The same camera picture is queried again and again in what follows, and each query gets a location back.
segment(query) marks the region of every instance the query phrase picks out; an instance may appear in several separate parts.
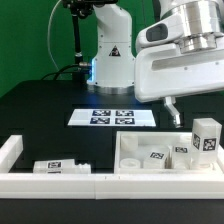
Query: white cube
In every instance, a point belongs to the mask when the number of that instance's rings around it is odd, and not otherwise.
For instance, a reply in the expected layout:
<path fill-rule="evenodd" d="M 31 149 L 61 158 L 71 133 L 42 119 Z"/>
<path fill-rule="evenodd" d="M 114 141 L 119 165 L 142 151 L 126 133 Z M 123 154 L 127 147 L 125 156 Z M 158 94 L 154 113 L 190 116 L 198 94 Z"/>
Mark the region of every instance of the white cube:
<path fill-rule="evenodd" d="M 192 161 L 197 164 L 216 162 L 222 125 L 212 118 L 195 119 L 192 130 Z"/>
<path fill-rule="evenodd" d="M 178 143 L 172 150 L 172 169 L 188 170 L 190 169 L 190 151 L 189 146 L 179 145 Z"/>
<path fill-rule="evenodd" d="M 150 150 L 144 159 L 144 169 L 165 169 L 168 162 L 170 149 L 167 146 L 158 146 Z"/>

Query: white tray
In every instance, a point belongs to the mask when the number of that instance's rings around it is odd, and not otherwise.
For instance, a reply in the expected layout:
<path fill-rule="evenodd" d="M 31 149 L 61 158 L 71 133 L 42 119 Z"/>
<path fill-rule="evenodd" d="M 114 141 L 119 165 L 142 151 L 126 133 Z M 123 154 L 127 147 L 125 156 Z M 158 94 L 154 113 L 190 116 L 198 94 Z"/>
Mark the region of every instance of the white tray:
<path fill-rule="evenodd" d="M 149 146 L 161 146 L 164 145 L 172 151 L 172 147 L 178 142 L 180 136 L 191 138 L 192 133 L 172 133 L 172 132 L 118 132 L 117 133 L 117 144 L 115 154 L 115 174 L 222 174 L 224 170 L 224 164 L 222 160 L 218 159 L 217 163 L 213 164 L 213 170 L 178 170 L 171 169 L 171 158 L 168 158 L 167 169 L 144 169 L 143 160 L 149 153 Z M 121 147 L 121 137 L 135 136 L 138 138 L 138 149 L 134 151 L 127 151 Z M 219 146 L 219 157 L 221 157 L 223 149 Z M 141 162 L 141 168 L 129 169 L 121 168 L 120 161 L 123 159 L 137 159 Z"/>
<path fill-rule="evenodd" d="M 212 173 L 172 173 L 169 170 L 150 174 L 122 174 L 118 161 L 120 135 L 117 133 L 115 174 L 13 174 L 2 169 L 0 198 L 67 198 L 67 199 L 171 199 L 171 198 L 224 198 L 224 175 Z M 137 132 L 139 142 L 157 141 L 171 144 L 181 133 Z M 0 149 L 1 164 L 17 158 L 23 150 L 22 136 L 12 136 Z M 218 164 L 223 165 L 224 153 L 219 148 Z"/>

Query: metal bracket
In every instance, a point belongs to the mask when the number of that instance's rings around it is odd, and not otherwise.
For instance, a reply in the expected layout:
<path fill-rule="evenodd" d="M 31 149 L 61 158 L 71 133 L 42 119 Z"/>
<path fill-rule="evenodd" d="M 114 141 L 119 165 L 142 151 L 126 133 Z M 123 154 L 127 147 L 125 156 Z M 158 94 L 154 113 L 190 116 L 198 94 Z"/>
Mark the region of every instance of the metal bracket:
<path fill-rule="evenodd" d="M 173 123 L 174 123 L 175 127 L 180 128 L 180 127 L 182 127 L 181 120 L 180 120 L 180 113 L 174 107 L 175 103 L 176 103 L 175 97 L 167 96 L 164 98 L 164 106 L 170 112 L 170 114 L 173 116 Z"/>

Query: printed marker sheet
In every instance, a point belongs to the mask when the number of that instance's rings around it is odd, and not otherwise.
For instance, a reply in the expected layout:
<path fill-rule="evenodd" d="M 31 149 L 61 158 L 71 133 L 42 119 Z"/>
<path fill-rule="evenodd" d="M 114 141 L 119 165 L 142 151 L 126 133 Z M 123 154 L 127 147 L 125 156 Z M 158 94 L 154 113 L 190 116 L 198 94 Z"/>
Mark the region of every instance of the printed marker sheet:
<path fill-rule="evenodd" d="M 69 126 L 148 126 L 155 127 L 151 110 L 75 109 Z"/>

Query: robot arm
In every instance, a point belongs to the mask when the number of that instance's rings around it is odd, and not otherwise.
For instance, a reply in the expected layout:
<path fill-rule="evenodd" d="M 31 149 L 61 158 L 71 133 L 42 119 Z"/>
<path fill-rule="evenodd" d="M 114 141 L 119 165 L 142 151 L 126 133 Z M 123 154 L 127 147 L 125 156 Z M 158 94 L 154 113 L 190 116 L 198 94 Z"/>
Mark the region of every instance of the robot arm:
<path fill-rule="evenodd" d="M 80 19 L 85 19 L 92 14 L 93 5 L 115 4 L 118 0 L 62 0 L 64 8 L 70 8 L 77 11 Z"/>
<path fill-rule="evenodd" d="M 92 60 L 88 89 L 107 94 L 133 92 L 135 58 L 131 52 L 132 18 L 116 4 L 94 9 L 98 52 Z"/>
<path fill-rule="evenodd" d="M 164 99 L 177 126 L 175 97 L 224 89 L 222 0 L 160 0 L 161 21 L 136 41 L 135 95 Z"/>

